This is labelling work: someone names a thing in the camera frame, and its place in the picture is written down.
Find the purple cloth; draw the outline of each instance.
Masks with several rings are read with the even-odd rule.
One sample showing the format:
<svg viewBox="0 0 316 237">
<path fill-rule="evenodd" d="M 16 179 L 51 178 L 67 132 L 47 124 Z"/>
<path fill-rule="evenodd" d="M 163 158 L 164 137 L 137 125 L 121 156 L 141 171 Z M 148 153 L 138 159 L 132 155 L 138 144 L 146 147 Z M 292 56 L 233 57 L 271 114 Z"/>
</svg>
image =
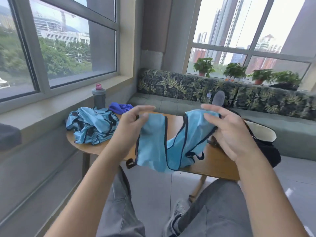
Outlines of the purple cloth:
<svg viewBox="0 0 316 237">
<path fill-rule="evenodd" d="M 128 112 L 132 108 L 133 108 L 133 106 L 131 104 L 118 104 L 116 102 L 112 102 L 109 105 L 109 109 L 111 111 L 113 111 L 114 113 L 117 113 L 119 115 L 122 115 L 125 112 Z"/>
</svg>

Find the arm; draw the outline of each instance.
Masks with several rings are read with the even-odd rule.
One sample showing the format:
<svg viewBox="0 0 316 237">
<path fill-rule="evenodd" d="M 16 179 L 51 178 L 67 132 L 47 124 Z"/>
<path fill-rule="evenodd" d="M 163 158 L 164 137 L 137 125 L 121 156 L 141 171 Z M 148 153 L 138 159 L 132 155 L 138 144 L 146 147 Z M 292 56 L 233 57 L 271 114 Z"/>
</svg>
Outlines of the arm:
<svg viewBox="0 0 316 237">
<path fill-rule="evenodd" d="M 153 106 L 137 106 L 122 115 L 113 137 L 97 157 L 45 237 L 95 237 L 118 167 L 136 143 L 141 127 L 148 120 L 146 113 L 138 120 L 136 115 L 140 111 L 152 110 L 154 110 Z"/>
<path fill-rule="evenodd" d="M 202 105 L 223 119 L 205 114 L 219 127 L 214 134 L 225 153 L 236 162 L 254 236 L 308 236 L 273 168 L 252 139 L 243 120 L 219 106 Z"/>
</svg>

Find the forearm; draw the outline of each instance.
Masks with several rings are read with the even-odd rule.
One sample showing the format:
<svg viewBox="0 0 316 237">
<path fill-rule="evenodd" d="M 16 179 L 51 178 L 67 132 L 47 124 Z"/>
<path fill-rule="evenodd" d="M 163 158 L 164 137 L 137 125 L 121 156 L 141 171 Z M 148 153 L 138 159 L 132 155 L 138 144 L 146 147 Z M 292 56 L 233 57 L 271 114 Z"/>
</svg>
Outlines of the forearm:
<svg viewBox="0 0 316 237">
<path fill-rule="evenodd" d="M 236 161 L 253 235 L 308 236 L 283 188 L 261 153 Z"/>
<path fill-rule="evenodd" d="M 117 155 L 124 153 L 110 146 L 102 151 L 45 237 L 95 237 L 120 164 Z"/>
</svg>

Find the light blue fabric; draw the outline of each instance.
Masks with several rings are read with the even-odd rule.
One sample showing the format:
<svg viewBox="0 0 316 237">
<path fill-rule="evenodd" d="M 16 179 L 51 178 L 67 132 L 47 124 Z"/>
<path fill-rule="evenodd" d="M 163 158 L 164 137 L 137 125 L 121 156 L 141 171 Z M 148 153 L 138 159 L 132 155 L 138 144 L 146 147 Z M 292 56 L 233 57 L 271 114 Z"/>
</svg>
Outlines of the light blue fabric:
<svg viewBox="0 0 316 237">
<path fill-rule="evenodd" d="M 219 117 L 213 111 L 187 111 L 183 117 L 183 126 L 178 134 L 167 141 L 167 118 L 162 114 L 149 114 L 148 122 L 142 127 L 136 145 L 136 163 L 148 166 L 159 172 L 179 170 L 194 163 L 194 155 L 203 159 L 208 137 L 216 130 L 203 116 L 204 113 Z"/>
<path fill-rule="evenodd" d="M 80 107 L 70 112 L 66 128 L 74 130 L 75 143 L 96 145 L 112 137 L 118 122 L 117 116 L 108 108 Z"/>
</svg>

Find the sofa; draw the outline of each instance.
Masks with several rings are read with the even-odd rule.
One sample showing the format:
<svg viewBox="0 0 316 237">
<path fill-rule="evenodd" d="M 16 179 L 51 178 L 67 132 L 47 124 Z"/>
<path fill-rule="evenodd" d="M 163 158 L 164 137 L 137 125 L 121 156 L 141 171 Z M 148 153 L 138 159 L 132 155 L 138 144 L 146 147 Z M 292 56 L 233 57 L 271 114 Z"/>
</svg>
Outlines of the sofa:
<svg viewBox="0 0 316 237">
<path fill-rule="evenodd" d="M 182 116 L 201 109 L 209 91 L 225 93 L 224 107 L 272 128 L 281 155 L 316 160 L 316 96 L 268 86 L 234 83 L 168 71 L 140 69 L 137 93 L 129 104 L 154 105 L 156 111 Z"/>
</svg>

